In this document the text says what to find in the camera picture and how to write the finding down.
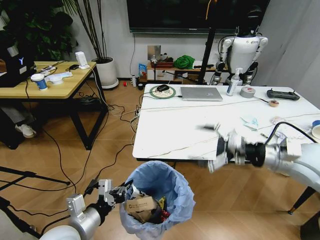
pump bottle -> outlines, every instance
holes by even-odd
[[[238,67],[235,69],[235,74],[232,76],[230,85],[226,91],[226,94],[228,96],[232,96],[234,94],[234,91],[236,90],[238,83],[240,81],[239,74],[243,73],[243,69],[241,67]]]

silver laptop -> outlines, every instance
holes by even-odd
[[[215,87],[181,87],[184,101],[222,101],[223,98]]]

small bottle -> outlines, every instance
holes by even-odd
[[[240,81],[239,74],[243,72],[243,69],[241,67],[238,67],[235,69],[235,74],[232,76],[230,85],[228,87],[228,90],[226,91],[226,94],[228,96],[232,96],[234,94],[234,91],[236,90],[238,83]]]
[[[137,79],[136,79],[136,75],[132,75],[132,78],[131,78],[131,81],[132,81],[132,85],[134,88],[137,87]]]

red object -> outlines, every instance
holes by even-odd
[[[162,210],[162,216],[164,216],[165,218],[168,218],[170,216],[170,213],[165,210]]]

black tv screen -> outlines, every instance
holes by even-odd
[[[206,34],[209,32],[206,20],[209,1],[127,0],[130,32]],[[260,7],[263,16],[269,3],[269,0],[219,1],[222,1],[217,13],[219,20],[215,23],[218,34],[233,34],[253,5]]]

